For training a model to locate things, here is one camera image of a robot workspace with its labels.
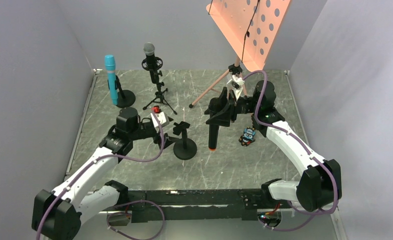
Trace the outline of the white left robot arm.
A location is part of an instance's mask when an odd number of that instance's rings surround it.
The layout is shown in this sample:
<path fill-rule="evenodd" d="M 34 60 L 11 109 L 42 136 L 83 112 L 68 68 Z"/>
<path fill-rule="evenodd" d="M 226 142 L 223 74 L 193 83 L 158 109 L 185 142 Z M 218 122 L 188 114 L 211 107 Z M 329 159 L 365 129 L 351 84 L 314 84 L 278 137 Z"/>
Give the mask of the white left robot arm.
<path fill-rule="evenodd" d="M 67 180 L 53 190 L 41 190 L 34 198 L 31 227 L 36 239 L 45 236 L 51 240 L 72 240 L 81 226 L 99 212 L 128 201 L 128 188 L 115 180 L 90 193 L 92 187 L 122 160 L 152 162 L 165 148 L 164 127 L 173 118 L 159 106 L 151 109 L 149 117 L 140 117 L 133 107 L 119 111 L 115 124 L 101 140 L 91 157 Z M 133 143 L 156 138 L 158 154 L 150 159 L 128 156 Z"/>

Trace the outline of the black round-base mic stand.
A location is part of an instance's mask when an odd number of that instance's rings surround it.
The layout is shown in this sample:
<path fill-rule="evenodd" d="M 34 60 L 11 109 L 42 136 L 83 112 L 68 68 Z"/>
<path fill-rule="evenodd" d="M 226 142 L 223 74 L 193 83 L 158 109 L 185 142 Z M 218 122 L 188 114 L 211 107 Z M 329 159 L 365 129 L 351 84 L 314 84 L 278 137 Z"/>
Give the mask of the black round-base mic stand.
<path fill-rule="evenodd" d="M 115 77 L 115 89 L 117 91 L 117 104 L 115 105 L 121 109 L 131 107 L 136 101 L 135 94 L 130 90 L 123 89 L 119 77 L 117 75 Z"/>

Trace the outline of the black tripod shock-mount stand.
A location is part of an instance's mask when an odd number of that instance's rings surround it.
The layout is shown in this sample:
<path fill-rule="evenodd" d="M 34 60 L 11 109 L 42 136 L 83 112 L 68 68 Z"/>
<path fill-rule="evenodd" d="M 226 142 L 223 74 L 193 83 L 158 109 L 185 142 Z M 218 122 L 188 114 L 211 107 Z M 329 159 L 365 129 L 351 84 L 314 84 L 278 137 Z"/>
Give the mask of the black tripod shock-mount stand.
<path fill-rule="evenodd" d="M 173 109 L 173 107 L 168 103 L 168 101 L 165 99 L 165 93 L 168 92 L 168 88 L 162 90 L 162 87 L 165 86 L 164 82 L 160 81 L 160 77 L 163 76 L 163 73 L 161 71 L 161 68 L 163 66 L 163 60 L 159 57 L 156 57 L 157 59 L 157 65 L 159 67 L 158 69 L 158 76 L 159 76 L 159 82 L 156 85 L 156 92 L 155 92 L 155 97 L 146 105 L 144 106 L 142 109 L 146 110 L 150 105 L 152 104 L 161 104 L 161 105 L 166 105 L 168 106 L 172 112 L 177 115 L 178 113 Z M 144 59 L 141 62 L 141 66 L 144 70 L 148 71 L 147 66 L 146 66 L 146 59 Z"/>

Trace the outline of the black microphone orange end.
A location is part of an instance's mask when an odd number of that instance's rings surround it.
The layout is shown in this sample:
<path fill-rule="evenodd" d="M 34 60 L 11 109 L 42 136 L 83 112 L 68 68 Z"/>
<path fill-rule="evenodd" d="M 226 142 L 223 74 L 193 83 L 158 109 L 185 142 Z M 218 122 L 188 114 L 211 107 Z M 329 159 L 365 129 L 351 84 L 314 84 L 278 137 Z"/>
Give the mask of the black microphone orange end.
<path fill-rule="evenodd" d="M 208 105 L 208 114 L 211 119 L 219 111 L 222 110 L 222 101 L 218 97 L 214 97 L 210 100 Z M 208 136 L 208 148 L 211 151 L 215 151 L 218 143 L 219 126 L 209 123 L 209 136 Z"/>

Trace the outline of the black glitter microphone silver head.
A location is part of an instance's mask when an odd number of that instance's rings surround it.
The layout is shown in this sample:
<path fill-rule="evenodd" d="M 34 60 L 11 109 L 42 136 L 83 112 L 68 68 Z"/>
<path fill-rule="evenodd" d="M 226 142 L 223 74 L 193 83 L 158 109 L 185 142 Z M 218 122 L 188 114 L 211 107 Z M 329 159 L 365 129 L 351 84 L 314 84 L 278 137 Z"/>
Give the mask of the black glitter microphone silver head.
<path fill-rule="evenodd" d="M 155 46 L 151 42 L 147 42 L 143 46 L 143 51 L 146 55 L 145 63 L 146 68 L 150 72 L 151 81 L 153 84 L 157 84 L 159 82 L 159 67 L 157 57 L 155 56 Z"/>

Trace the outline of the blue toy microphone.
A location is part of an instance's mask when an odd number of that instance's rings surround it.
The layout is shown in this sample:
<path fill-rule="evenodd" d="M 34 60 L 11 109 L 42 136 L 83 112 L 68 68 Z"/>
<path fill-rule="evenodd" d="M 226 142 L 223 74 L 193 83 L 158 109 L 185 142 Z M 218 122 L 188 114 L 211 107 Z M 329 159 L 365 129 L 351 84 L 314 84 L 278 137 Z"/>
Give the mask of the blue toy microphone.
<path fill-rule="evenodd" d="M 118 104 L 118 93 L 116 90 L 116 61 L 112 54 L 104 56 L 104 64 L 107 72 L 107 82 L 112 103 Z"/>

